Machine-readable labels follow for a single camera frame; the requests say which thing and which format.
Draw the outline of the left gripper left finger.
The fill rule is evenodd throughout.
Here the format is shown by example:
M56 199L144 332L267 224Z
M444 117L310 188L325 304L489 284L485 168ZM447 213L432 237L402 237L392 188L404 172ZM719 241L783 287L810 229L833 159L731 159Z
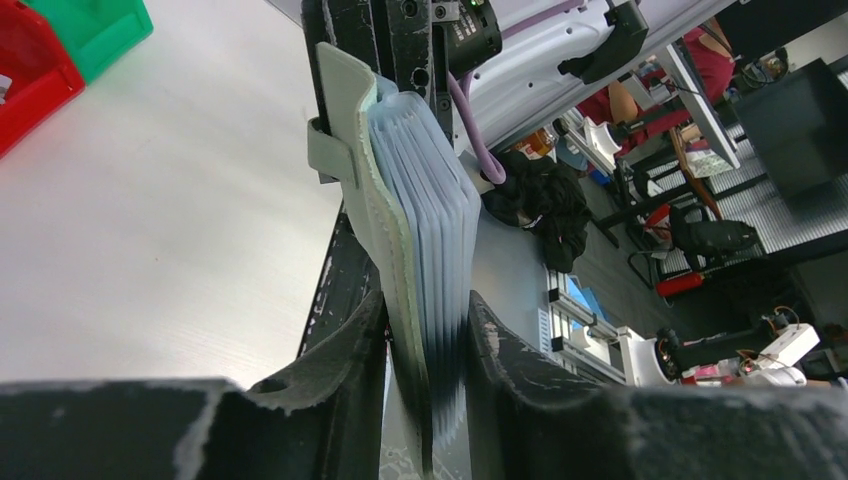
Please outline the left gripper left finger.
M1 387L5 479L374 479L387 312L368 294L332 335L243 390L222 379Z

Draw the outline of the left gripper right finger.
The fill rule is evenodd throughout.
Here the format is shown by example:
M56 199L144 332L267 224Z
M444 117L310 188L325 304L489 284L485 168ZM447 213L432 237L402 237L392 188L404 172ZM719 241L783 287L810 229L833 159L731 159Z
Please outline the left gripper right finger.
M843 479L847 395L831 388L595 384L470 295L476 479Z

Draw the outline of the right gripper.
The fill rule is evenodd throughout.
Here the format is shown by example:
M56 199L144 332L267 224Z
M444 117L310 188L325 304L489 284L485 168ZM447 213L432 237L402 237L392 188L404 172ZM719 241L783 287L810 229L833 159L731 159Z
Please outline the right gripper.
M389 58L385 76L401 91L418 94L429 105L449 141L454 139L449 71L467 77L503 48L501 29L490 1L386 1ZM318 129L330 133L317 46L326 42L380 73L370 1L302 0L301 20L318 107Z

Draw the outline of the green leather card holder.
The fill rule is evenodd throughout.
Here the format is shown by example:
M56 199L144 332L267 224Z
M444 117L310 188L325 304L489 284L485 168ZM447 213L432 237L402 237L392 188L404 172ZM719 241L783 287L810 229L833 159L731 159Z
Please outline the green leather card holder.
M405 411L410 460L433 476L433 410L409 223L377 166L367 111L377 102L370 66L327 42L315 47L324 117L307 127L308 163L339 181L353 232L378 269L393 336L392 360Z

